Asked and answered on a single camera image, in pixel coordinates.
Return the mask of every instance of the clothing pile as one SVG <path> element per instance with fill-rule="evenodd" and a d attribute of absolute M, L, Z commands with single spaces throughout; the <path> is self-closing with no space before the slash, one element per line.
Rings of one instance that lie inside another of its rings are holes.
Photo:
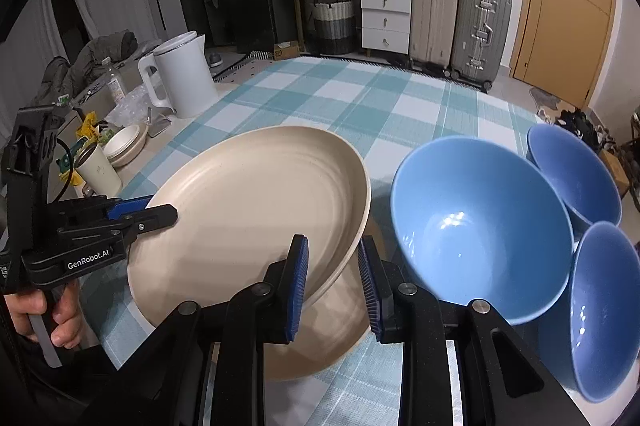
<path fill-rule="evenodd" d="M 585 112 L 576 108 L 574 112 L 562 110 L 560 117 L 556 119 L 556 125 L 570 131 L 587 144 L 596 154 L 602 149 L 600 138 L 596 128 L 587 119 Z"/>
<path fill-rule="evenodd" d="M 45 69 L 42 84 L 32 106 L 73 99 L 84 88 L 105 72 L 102 60 L 111 57 L 111 62 L 127 59 L 138 48 L 133 32 L 123 30 L 100 36 L 89 41 L 78 54 L 73 65 L 64 57 L 54 57 Z"/>

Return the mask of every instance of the wooden door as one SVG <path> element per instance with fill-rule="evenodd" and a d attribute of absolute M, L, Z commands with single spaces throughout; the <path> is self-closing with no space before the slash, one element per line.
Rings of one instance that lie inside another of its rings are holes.
<path fill-rule="evenodd" d="M 607 51 L 614 1 L 530 0 L 513 76 L 582 107 Z"/>

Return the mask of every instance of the cardboard box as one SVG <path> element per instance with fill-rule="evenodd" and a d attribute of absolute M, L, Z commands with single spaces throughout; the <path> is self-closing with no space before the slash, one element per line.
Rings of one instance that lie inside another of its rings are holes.
<path fill-rule="evenodd" d="M 602 150 L 599 153 L 599 156 L 607 167 L 607 170 L 609 170 L 609 173 L 611 173 L 620 196 L 624 197 L 626 192 L 629 190 L 629 179 L 626 177 L 625 170 L 622 168 L 622 164 L 620 164 L 618 157 L 605 150 Z"/>
<path fill-rule="evenodd" d="M 273 45 L 273 59 L 293 59 L 300 57 L 300 47 L 297 41 L 287 41 L 286 43 L 276 43 Z"/>

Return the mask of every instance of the kettle handle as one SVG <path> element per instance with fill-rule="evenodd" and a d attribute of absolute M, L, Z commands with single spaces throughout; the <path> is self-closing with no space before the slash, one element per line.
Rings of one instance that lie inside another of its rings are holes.
<path fill-rule="evenodd" d="M 151 104 L 159 108 L 174 109 L 174 107 L 171 106 L 171 102 L 168 98 L 158 99 L 158 95 L 156 94 L 154 85 L 151 84 L 151 74 L 149 72 L 150 67 L 155 67 L 156 69 L 158 68 L 156 60 L 154 59 L 154 54 L 148 54 L 148 56 L 142 57 L 142 59 L 140 59 L 138 62 L 138 71 L 140 72 L 142 82 L 146 86 L 146 91 L 149 92 L 149 99 L 151 99 Z"/>

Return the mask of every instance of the metal screw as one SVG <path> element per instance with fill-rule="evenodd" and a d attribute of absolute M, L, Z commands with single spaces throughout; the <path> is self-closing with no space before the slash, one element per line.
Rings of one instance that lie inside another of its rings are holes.
<path fill-rule="evenodd" d="M 413 283 L 404 282 L 398 285 L 398 292 L 405 296 L 413 296 L 418 292 L 418 287 Z"/>
<path fill-rule="evenodd" d="M 257 283 L 251 287 L 251 292 L 256 296 L 266 296 L 271 292 L 271 285 L 264 282 Z"/>
<path fill-rule="evenodd" d="M 198 308 L 198 304 L 195 301 L 183 301 L 178 305 L 178 312 L 183 316 L 190 316 Z"/>
<path fill-rule="evenodd" d="M 491 310 L 491 305 L 484 300 L 475 300 L 473 303 L 471 303 L 471 306 L 473 307 L 473 310 L 480 314 L 486 314 Z"/>

